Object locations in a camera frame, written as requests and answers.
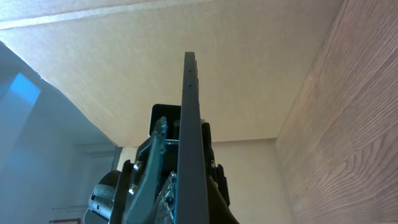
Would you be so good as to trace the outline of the blue Galaxy smartphone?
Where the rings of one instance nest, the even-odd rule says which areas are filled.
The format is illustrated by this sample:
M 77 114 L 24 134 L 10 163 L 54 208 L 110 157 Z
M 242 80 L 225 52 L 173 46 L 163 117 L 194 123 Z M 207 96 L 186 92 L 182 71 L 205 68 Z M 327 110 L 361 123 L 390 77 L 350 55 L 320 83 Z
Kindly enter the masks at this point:
M 185 52 L 178 144 L 175 223 L 210 222 L 198 94 L 197 61 Z

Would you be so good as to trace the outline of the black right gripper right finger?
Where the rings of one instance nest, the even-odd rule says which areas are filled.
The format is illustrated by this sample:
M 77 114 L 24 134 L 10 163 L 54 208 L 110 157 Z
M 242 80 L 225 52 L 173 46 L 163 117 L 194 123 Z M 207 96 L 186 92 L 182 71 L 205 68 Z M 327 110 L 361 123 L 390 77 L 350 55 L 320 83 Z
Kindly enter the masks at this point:
M 221 164 L 215 164 L 215 155 L 212 149 L 211 128 L 209 123 L 201 125 L 203 136 L 203 152 L 207 178 L 207 195 L 210 223 L 238 224 L 229 209 L 230 199 L 228 182 Z

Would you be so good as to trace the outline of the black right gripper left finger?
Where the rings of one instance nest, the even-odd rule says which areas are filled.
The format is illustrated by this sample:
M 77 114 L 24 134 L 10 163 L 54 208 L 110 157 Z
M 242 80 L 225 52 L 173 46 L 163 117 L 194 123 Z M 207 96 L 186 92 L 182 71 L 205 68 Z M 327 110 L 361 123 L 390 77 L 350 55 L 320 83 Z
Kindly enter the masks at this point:
M 156 121 L 150 137 L 138 147 L 132 165 L 132 177 L 127 191 L 124 223 L 144 223 L 150 216 L 157 198 L 167 136 L 167 120 Z

